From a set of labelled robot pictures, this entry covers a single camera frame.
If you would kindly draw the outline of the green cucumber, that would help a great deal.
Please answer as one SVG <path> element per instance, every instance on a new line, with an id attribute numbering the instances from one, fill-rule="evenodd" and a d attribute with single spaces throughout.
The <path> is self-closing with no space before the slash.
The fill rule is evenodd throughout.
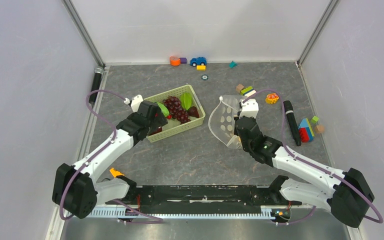
<path id="1" fill-rule="evenodd" d="M 169 109 L 161 102 L 156 102 L 165 118 L 170 115 Z"/>

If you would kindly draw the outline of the clear dotted zip bag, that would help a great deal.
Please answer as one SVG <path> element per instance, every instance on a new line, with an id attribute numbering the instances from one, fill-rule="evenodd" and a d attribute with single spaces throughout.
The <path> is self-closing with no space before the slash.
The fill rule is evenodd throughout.
<path id="1" fill-rule="evenodd" d="M 244 97 L 239 95 L 222 95 L 219 103 L 208 119 L 208 128 L 216 139 L 227 148 L 242 148 L 240 137 L 235 134 L 235 119 L 241 110 L 240 103 Z"/>

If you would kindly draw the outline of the purple grape bunch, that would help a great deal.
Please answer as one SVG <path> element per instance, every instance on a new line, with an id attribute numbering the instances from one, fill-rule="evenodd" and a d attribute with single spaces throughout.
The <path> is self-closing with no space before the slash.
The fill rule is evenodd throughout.
<path id="1" fill-rule="evenodd" d="M 171 119 L 177 120 L 180 124 L 190 122 L 187 111 L 182 107 L 182 102 L 176 96 L 169 96 L 163 100 L 163 105 L 168 109 Z"/>

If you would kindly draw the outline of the pale green plastic basket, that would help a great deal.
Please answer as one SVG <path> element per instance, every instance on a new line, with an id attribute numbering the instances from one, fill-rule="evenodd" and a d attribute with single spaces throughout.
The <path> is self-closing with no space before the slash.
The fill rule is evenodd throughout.
<path id="1" fill-rule="evenodd" d="M 167 99 L 169 96 L 180 97 L 184 93 L 189 93 L 191 95 L 192 105 L 197 108 L 199 118 L 190 117 L 191 120 L 184 124 L 180 124 L 178 120 L 168 119 L 168 123 L 162 127 L 162 131 L 146 137 L 151 143 L 188 131 L 203 124 L 204 119 L 206 117 L 206 113 L 201 102 L 198 99 L 197 94 L 195 93 L 193 87 L 190 84 L 186 84 L 177 88 L 170 89 L 168 91 L 164 91 L 162 93 L 158 93 L 156 95 L 146 97 L 144 100 L 161 103 L 164 99 Z"/>

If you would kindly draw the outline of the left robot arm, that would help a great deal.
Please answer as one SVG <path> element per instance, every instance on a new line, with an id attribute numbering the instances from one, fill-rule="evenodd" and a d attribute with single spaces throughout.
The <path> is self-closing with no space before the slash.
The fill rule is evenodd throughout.
<path id="1" fill-rule="evenodd" d="M 63 163 L 57 168 L 51 199 L 59 205 L 61 219 L 68 219 L 64 211 L 83 219 L 97 205 L 113 200 L 131 204 L 136 200 L 137 190 L 127 179 L 98 180 L 118 157 L 168 123 L 155 102 L 141 100 L 131 107 L 133 112 L 99 147 L 74 164 Z"/>

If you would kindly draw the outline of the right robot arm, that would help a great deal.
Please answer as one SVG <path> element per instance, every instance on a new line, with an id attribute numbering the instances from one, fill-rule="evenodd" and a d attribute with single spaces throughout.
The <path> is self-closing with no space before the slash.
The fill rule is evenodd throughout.
<path id="1" fill-rule="evenodd" d="M 375 199 L 362 172 L 332 168 L 294 151 L 264 135 L 253 117 L 236 117 L 234 130 L 242 148 L 257 162 L 291 173 L 305 182 L 278 176 L 269 189 L 275 204 L 296 201 L 329 211 L 338 221 L 358 228 Z"/>

